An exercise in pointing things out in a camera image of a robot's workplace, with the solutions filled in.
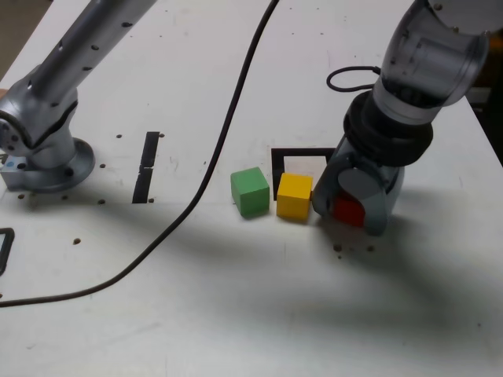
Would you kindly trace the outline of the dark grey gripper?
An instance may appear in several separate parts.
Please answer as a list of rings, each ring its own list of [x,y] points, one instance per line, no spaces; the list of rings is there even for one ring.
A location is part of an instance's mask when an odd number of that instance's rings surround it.
[[[401,167],[388,167],[363,155],[343,136],[315,185],[312,206],[321,217],[328,217],[336,198],[338,221],[362,228],[370,236],[381,236],[402,189],[404,173]]]

